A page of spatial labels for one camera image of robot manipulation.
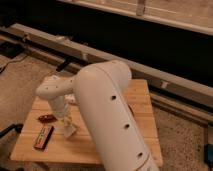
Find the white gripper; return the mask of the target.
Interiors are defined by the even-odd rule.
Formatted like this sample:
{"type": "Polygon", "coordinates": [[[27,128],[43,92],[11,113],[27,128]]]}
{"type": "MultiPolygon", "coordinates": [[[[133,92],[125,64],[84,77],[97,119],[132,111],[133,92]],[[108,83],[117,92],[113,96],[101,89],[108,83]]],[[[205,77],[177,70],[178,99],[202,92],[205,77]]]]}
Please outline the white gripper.
{"type": "Polygon", "coordinates": [[[63,128],[66,127],[66,123],[63,118],[67,118],[67,125],[73,125],[72,117],[70,117],[70,106],[64,96],[59,96],[50,100],[49,105],[53,115],[59,119],[59,123],[63,128]]]}

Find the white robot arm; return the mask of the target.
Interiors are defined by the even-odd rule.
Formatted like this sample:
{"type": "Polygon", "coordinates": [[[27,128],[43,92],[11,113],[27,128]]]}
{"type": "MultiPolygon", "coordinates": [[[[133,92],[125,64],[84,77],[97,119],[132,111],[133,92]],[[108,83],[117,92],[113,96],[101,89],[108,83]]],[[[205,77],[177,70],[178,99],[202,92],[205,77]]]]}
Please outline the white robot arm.
{"type": "Polygon", "coordinates": [[[73,94],[106,171],[159,171],[122,92],[132,79],[119,60],[90,64],[75,76],[50,77],[36,90],[56,118],[68,114],[73,94]]]}

